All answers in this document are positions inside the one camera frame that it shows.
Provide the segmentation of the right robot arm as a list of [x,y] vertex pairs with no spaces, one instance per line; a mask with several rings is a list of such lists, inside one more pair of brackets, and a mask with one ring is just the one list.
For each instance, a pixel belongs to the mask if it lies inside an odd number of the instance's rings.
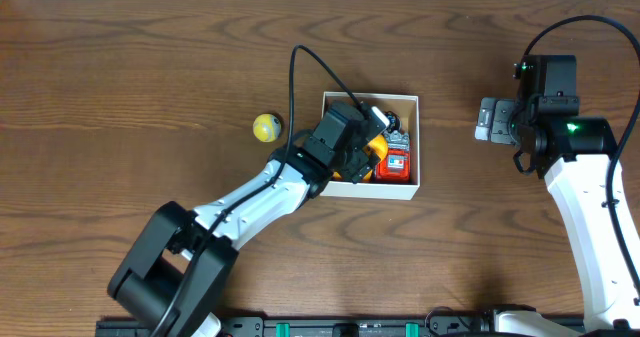
[[512,145],[515,161],[527,155],[525,175],[545,182],[569,238],[589,333],[636,335],[639,297],[620,250],[639,259],[639,237],[621,172],[609,178],[617,143],[603,117],[582,116],[572,55],[527,55],[515,66],[513,99],[481,101],[475,137]]

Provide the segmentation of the orange dinosaur toy figure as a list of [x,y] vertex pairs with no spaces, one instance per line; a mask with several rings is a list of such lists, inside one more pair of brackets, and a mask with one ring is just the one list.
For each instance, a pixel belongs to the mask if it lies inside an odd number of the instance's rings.
[[[372,141],[370,141],[365,148],[365,152],[368,155],[371,155],[371,153],[375,153],[375,155],[380,160],[379,162],[382,162],[386,158],[388,154],[388,150],[389,150],[388,142],[385,139],[384,135],[382,134],[378,135]],[[362,179],[361,182],[364,182],[364,183],[370,182],[373,177],[373,172],[375,172],[375,167],[373,167],[373,169],[365,175],[365,177]],[[337,172],[333,173],[332,179],[334,181],[342,181],[341,175]]]

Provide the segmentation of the black round cap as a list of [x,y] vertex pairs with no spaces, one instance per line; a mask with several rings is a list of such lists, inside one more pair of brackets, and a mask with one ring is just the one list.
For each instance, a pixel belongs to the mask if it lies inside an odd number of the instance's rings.
[[393,133],[394,131],[402,129],[402,122],[396,113],[393,111],[385,111],[384,114],[389,121],[389,125],[386,128],[388,133]]

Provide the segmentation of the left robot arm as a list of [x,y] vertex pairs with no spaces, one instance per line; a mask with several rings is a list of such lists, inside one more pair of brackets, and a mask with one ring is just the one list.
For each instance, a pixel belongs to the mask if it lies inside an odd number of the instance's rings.
[[153,336],[216,336],[216,300],[239,251],[278,218],[318,196],[335,173],[360,182],[379,162],[366,152],[389,120],[364,102],[333,103],[312,131],[289,136],[249,182],[192,210],[171,201],[150,218],[111,278],[109,296]]

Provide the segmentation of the yellow grey toy ball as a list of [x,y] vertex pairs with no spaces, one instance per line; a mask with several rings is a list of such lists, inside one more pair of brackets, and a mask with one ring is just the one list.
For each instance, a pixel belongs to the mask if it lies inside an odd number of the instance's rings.
[[282,123],[273,114],[261,114],[253,122],[253,134],[261,142],[269,143],[276,141],[282,131]]

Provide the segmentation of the red grey toy truck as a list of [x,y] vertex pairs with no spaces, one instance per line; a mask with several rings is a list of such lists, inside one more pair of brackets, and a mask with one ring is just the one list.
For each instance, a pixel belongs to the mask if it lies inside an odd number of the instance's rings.
[[376,166],[375,180],[379,183],[401,183],[410,181],[411,148],[408,133],[400,130],[384,132],[387,154]]

